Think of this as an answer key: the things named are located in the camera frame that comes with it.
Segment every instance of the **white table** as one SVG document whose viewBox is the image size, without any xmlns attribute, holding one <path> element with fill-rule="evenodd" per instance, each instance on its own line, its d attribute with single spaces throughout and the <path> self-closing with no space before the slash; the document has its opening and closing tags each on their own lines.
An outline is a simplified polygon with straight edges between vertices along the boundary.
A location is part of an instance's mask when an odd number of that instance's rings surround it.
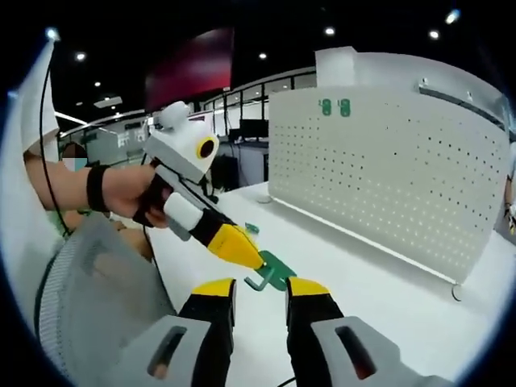
<svg viewBox="0 0 516 387">
<path fill-rule="evenodd" d="M 394 341 L 413 370 L 456 381 L 496 333 L 516 272 L 516 247 L 497 233 L 456 302 L 444 280 L 280 203 L 257 202 L 266 198 L 264 183 L 225 193 L 219 207 L 239 224 L 257 225 L 260 249 L 328 287 L 344 315 L 360 317 Z M 283 293 L 271 286 L 255 292 L 243 279 L 258 281 L 257 274 L 217 259 L 193 239 L 182 242 L 170 230 L 152 230 L 150 237 L 178 310 L 200 283 L 238 280 L 228 387 L 273 387 L 293 376 Z"/>
</svg>

